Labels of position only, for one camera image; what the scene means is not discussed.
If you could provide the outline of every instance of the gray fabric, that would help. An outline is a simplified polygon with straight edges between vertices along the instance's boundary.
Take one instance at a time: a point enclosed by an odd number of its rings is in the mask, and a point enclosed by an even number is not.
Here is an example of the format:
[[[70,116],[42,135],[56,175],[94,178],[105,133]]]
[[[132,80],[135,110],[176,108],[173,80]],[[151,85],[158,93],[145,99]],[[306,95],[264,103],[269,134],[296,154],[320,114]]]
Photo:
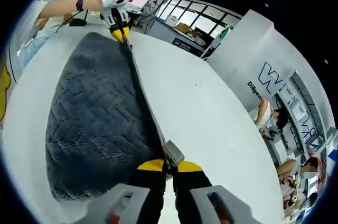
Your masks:
[[[46,130],[47,173],[56,198],[101,195],[143,162],[162,157],[122,50],[118,42],[89,33],[65,65]]]

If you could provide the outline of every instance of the white booth wall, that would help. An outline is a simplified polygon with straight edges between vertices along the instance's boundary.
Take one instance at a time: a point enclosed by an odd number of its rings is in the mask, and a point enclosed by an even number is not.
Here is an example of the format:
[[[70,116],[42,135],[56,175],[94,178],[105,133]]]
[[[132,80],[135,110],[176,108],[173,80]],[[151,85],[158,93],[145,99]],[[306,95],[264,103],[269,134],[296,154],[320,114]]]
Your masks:
[[[262,98],[270,99],[297,71],[322,115],[324,130],[335,127],[319,78],[302,54],[262,15],[250,10],[212,53],[208,63],[247,111],[259,104],[249,82]]]

